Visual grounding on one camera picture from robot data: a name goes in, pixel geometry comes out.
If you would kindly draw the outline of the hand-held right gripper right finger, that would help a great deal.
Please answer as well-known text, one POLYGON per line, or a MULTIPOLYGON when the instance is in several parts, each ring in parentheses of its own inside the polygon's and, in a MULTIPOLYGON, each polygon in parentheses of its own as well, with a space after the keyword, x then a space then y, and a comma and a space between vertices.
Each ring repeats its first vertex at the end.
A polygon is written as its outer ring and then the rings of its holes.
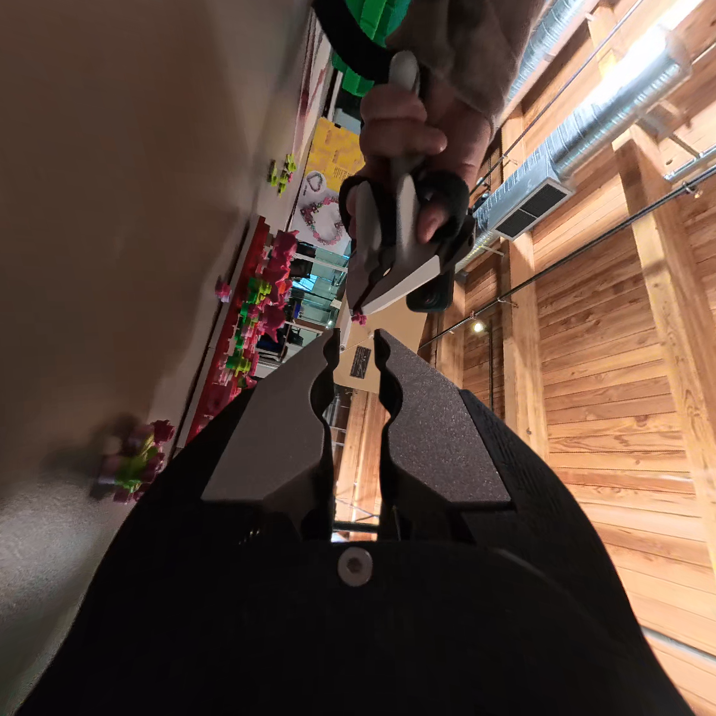
POLYGON ((381 434, 379 541, 474 541, 479 518, 514 514, 461 390, 384 329, 374 335, 381 434))

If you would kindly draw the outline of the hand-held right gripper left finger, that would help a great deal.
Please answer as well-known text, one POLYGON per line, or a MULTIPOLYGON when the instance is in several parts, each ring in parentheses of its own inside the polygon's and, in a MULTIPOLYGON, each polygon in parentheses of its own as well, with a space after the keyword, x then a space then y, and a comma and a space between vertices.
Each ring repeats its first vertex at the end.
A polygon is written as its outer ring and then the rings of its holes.
POLYGON ((228 439, 202 501, 286 517, 305 540, 329 540, 335 514, 332 435, 341 332, 324 332, 263 379, 228 439))

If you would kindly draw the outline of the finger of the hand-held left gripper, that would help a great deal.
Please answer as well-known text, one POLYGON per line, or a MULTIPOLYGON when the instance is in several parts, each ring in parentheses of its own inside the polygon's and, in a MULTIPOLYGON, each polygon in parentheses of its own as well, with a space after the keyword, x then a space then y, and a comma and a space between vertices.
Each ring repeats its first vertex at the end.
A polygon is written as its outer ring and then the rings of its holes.
POLYGON ((348 307, 364 307, 387 292, 387 249, 369 251, 367 257, 355 249, 349 257, 345 298, 348 307))
POLYGON ((373 314, 385 309, 440 275, 441 263, 438 255, 432 255, 420 266, 415 264, 413 267, 414 263, 406 261, 400 265, 394 264, 363 301, 361 313, 373 314))

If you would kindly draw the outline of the red pink lego flower heart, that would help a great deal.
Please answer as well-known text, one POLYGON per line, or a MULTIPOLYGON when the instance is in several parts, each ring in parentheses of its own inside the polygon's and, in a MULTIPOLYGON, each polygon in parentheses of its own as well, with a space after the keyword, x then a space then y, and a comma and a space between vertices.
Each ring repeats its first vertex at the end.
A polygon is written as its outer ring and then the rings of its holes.
POLYGON ((275 336, 282 326, 277 310, 289 293, 289 269, 296 249, 295 232, 273 234, 263 216, 251 221, 178 447, 190 443, 241 392, 255 385, 258 343, 265 333, 275 336))

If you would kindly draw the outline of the person's left forearm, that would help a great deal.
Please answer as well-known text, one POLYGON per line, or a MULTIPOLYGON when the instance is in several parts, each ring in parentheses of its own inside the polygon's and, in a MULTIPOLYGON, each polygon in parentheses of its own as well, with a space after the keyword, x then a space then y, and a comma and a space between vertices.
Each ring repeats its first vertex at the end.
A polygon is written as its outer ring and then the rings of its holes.
POLYGON ((545 1, 411 1, 387 48, 411 51, 496 133, 545 1))

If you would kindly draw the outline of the pink lime lego flower cluster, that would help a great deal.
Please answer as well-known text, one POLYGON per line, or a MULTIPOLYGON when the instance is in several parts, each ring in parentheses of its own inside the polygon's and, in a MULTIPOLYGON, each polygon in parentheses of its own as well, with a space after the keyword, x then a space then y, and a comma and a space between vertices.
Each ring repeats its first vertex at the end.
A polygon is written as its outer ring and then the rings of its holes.
POLYGON ((111 495, 113 502, 129 505, 139 501, 164 469, 164 450, 175 436, 169 420, 139 423, 119 437, 113 452, 102 456, 96 477, 98 488, 111 495))

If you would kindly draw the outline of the yellow lego set box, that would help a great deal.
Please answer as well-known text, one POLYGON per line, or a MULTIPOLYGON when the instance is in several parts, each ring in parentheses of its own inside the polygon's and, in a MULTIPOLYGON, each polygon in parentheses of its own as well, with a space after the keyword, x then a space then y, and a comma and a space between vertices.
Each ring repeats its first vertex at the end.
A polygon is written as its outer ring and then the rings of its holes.
POLYGON ((363 166, 358 135, 319 118, 291 225, 299 241, 346 255, 350 237, 339 210, 339 192, 363 166))

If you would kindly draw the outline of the person's left hand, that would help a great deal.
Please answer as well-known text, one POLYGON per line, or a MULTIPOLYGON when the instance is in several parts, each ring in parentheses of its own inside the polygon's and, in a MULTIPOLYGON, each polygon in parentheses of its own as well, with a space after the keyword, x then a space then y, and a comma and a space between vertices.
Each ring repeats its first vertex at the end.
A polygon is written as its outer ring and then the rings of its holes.
POLYGON ((425 99, 395 85, 376 85, 363 98, 360 175, 391 185, 391 161, 422 156, 425 170, 457 175, 474 188, 493 129, 451 85, 431 76, 425 99))

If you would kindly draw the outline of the white instruction booklet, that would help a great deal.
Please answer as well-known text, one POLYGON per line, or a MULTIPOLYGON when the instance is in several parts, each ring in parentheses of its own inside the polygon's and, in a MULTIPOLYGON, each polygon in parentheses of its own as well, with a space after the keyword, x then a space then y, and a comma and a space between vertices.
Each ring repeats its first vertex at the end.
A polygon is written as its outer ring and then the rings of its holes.
POLYGON ((323 112, 324 88, 331 79, 333 47, 314 13, 309 14, 298 107, 293 131, 291 153, 300 164, 318 117, 323 112))

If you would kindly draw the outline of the green plastic bin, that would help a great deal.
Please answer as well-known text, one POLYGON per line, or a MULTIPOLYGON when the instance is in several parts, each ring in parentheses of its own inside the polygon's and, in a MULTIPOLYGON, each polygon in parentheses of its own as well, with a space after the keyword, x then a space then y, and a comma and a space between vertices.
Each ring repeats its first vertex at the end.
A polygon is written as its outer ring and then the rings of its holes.
MULTIPOLYGON (((358 23, 362 32, 381 47, 402 23, 411 1, 345 1, 352 18, 358 23)), ((345 57, 331 42, 332 64, 343 74, 342 90, 355 97, 363 98, 373 87, 374 81, 361 75, 349 67, 345 57)))

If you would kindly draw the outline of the ceiling strip light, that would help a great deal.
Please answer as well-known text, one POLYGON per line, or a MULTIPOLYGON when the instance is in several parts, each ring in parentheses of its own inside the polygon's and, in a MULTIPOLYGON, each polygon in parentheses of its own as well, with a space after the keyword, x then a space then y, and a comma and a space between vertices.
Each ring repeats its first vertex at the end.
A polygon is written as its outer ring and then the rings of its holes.
POLYGON ((701 1, 675 1, 604 76, 579 110, 605 119, 639 117, 692 71, 691 51, 676 29, 701 1))

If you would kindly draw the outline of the light wooden table with white frame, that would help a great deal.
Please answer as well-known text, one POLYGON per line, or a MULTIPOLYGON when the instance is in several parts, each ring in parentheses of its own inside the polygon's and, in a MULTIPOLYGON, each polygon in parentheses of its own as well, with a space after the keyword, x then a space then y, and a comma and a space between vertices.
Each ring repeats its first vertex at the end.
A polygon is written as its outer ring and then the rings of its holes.
POLYGON ((380 371, 375 363, 374 333, 383 329, 407 349, 416 352, 425 327, 426 315, 410 311, 401 299, 370 315, 365 325, 353 323, 345 299, 347 259, 320 248, 299 244, 291 271, 292 295, 301 302, 298 323, 308 324, 309 333, 338 329, 341 354, 334 371, 335 384, 378 393, 380 371))

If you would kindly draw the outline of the black wall pipe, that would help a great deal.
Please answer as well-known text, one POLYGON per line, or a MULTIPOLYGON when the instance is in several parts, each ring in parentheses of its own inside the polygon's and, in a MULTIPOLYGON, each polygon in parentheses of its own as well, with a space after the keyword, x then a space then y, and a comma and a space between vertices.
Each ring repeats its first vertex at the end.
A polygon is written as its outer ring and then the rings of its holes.
POLYGON ((595 237, 591 241, 587 242, 585 245, 580 246, 579 248, 576 248, 571 253, 565 255, 563 258, 554 262, 550 266, 547 266, 546 268, 542 269, 541 271, 533 274, 531 277, 529 277, 525 281, 519 283, 517 286, 499 294, 492 301, 489 301, 487 304, 484 304, 481 307, 479 307, 478 309, 476 309, 468 317, 462 318, 456 324, 453 324, 453 325, 447 327, 446 329, 444 329, 443 331, 437 333, 436 335, 430 337, 424 343, 419 345, 419 349, 423 349, 429 345, 432 345, 435 342, 440 341, 444 336, 453 333, 454 330, 465 326, 467 323, 470 323, 471 321, 476 321, 477 318, 479 318, 483 314, 486 314, 488 311, 492 311, 498 305, 510 304, 510 305, 516 306, 516 304, 513 301, 511 301, 511 297, 516 295, 518 292, 526 289, 528 286, 537 282, 539 279, 546 277, 547 275, 549 275, 553 271, 561 268, 562 266, 565 266, 570 261, 573 261, 575 258, 577 258, 581 255, 584 255, 587 251, 590 251, 592 248, 595 248, 596 246, 604 243, 605 241, 607 241, 608 239, 617 235, 618 233, 622 232, 623 230, 626 230, 627 228, 632 227, 638 220, 645 219, 646 217, 650 216, 652 213, 656 212, 657 210, 664 208, 666 205, 668 205, 670 202, 673 202, 677 198, 679 198, 683 195, 686 195, 686 194, 693 195, 696 192, 696 190, 698 188, 700 188, 700 186, 704 182, 708 181, 709 179, 713 178, 714 176, 715 176, 715 166, 711 166, 710 168, 705 169, 702 172, 698 173, 693 178, 685 180, 685 182, 683 184, 681 184, 680 186, 672 189, 670 192, 663 195, 658 200, 651 202, 649 205, 638 210, 634 214, 631 214, 630 216, 626 217, 620 223, 617 223, 612 228, 609 228, 607 231, 605 231, 601 235, 595 237))

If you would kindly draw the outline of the silver spiral ventilation duct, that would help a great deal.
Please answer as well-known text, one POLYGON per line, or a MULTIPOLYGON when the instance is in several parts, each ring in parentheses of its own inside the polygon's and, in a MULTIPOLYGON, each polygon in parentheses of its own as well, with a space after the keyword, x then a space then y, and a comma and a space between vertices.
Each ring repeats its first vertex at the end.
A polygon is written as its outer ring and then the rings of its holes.
POLYGON ((526 45, 501 121, 514 112, 596 4, 597 1, 551 1, 547 4, 526 45))

